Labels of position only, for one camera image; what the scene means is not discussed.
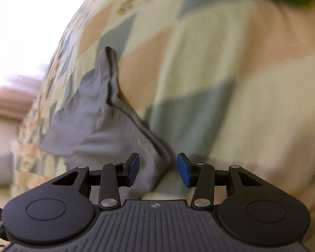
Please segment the grey garment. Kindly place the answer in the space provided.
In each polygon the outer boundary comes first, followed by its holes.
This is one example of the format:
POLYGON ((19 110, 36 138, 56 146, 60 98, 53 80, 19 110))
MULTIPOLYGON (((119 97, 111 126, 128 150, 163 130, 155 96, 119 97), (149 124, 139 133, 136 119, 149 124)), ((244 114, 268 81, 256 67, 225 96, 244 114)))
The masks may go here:
POLYGON ((95 66, 83 75, 73 97, 50 120, 39 148, 65 157, 67 169, 87 165, 100 169, 107 163, 124 162, 134 152, 140 170, 131 188, 121 188, 121 199, 141 199, 153 190, 169 169, 169 149, 118 97, 118 62, 106 47, 95 66))

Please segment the grey plaid pillow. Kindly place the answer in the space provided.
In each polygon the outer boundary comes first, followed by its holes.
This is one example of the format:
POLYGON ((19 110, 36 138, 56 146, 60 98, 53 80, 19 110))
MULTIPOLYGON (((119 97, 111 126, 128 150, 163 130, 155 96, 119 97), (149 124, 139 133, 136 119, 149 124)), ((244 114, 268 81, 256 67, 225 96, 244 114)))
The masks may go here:
POLYGON ((7 187, 13 180, 13 154, 0 155, 0 187, 7 187))

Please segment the checkered patchwork quilt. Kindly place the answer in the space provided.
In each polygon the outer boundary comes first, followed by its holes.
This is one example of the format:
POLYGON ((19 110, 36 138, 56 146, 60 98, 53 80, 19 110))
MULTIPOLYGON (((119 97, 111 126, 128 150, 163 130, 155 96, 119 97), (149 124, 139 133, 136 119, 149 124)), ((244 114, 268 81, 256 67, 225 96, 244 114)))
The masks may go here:
POLYGON ((173 161, 141 199, 187 198, 176 158, 238 164, 315 215, 315 0, 85 0, 20 126, 11 192, 69 170, 39 148, 106 47, 118 97, 173 161))

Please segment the pink curtain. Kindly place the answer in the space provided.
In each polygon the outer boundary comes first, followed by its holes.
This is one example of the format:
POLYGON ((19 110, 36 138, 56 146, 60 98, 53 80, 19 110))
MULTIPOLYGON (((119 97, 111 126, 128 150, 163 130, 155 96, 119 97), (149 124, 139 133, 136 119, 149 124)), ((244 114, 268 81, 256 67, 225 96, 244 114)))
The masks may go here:
POLYGON ((0 116, 22 120, 37 97, 42 79, 15 76, 0 84, 0 116))

